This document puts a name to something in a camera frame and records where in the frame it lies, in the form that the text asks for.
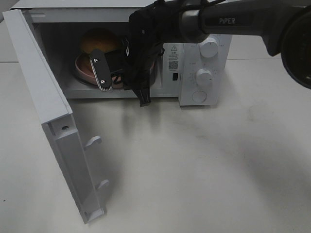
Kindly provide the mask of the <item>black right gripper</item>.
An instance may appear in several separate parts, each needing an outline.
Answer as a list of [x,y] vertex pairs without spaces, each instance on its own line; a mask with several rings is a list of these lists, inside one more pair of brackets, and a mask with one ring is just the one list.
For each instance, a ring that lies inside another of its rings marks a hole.
[[131,37],[123,38],[121,48],[110,52],[94,49],[89,55],[91,67],[98,85],[103,91],[112,89],[109,58],[120,58],[124,65],[124,82],[139,99],[140,107],[151,103],[151,69],[157,57],[162,53],[163,41],[159,31],[164,26],[165,5],[151,4],[135,11],[129,17]]

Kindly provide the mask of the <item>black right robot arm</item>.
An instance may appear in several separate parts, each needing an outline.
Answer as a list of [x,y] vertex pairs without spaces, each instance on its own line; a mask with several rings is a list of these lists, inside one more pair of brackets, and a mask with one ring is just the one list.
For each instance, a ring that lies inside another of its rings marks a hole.
[[90,63],[101,91],[119,76],[141,106],[150,97],[150,67],[165,43],[200,43],[210,34],[260,36],[288,74],[311,86],[311,3],[308,0],[157,0],[129,17],[129,38],[119,50],[94,49]]

